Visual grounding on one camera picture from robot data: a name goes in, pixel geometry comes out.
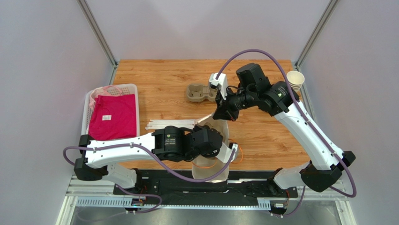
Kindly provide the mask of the white paper takeout bag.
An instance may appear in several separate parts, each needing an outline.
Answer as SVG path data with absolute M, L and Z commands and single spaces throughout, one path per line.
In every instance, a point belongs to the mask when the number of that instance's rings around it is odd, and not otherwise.
M 235 142 L 229 138 L 228 123 L 225 120 L 214 120 L 213 114 L 198 119 L 197 125 L 208 126 L 209 128 L 215 129 L 222 136 L 222 143 Z M 243 151 L 239 145 L 239 151 L 237 152 L 236 159 L 231 161 L 231 164 L 238 164 L 243 159 Z M 204 156 L 198 156 L 192 161 L 192 175 L 196 180 L 205 179 L 214 174 L 218 173 L 226 163 L 222 163 L 215 157 L 206 158 Z

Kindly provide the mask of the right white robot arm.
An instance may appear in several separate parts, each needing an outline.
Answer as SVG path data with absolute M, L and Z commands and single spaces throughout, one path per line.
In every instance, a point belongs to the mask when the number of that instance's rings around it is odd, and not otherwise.
M 208 84 L 217 88 L 214 120 L 236 121 L 239 111 L 250 107 L 268 113 L 283 124 L 304 148 L 310 161 L 303 165 L 277 169 L 268 178 L 271 186 L 280 191 L 296 186 L 307 186 L 316 192 L 331 188 L 350 166 L 355 155 L 332 144 L 306 112 L 299 96 L 290 96 L 284 81 L 271 84 L 259 64 L 249 63 L 236 71 L 239 85 L 236 92 L 227 84 L 225 74 L 210 75 Z

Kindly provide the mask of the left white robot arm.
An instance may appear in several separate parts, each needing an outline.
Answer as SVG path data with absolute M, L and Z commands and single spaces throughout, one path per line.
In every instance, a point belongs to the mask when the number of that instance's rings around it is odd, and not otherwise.
M 74 162 L 75 175 L 79 180 L 108 180 L 122 188 L 133 188 L 139 183 L 138 172 L 119 165 L 121 162 L 137 160 L 154 160 L 174 176 L 188 182 L 201 183 L 215 179 L 227 167 L 224 165 L 218 172 L 205 178 L 188 178 L 171 168 L 165 161 L 192 162 L 198 157 L 216 158 L 227 163 L 228 153 L 232 150 L 224 143 L 219 131 L 208 126 L 196 125 L 185 127 L 167 126 L 152 133 L 134 138 L 113 141 L 89 140 L 84 146 L 73 146 L 81 151 L 81 157 Z

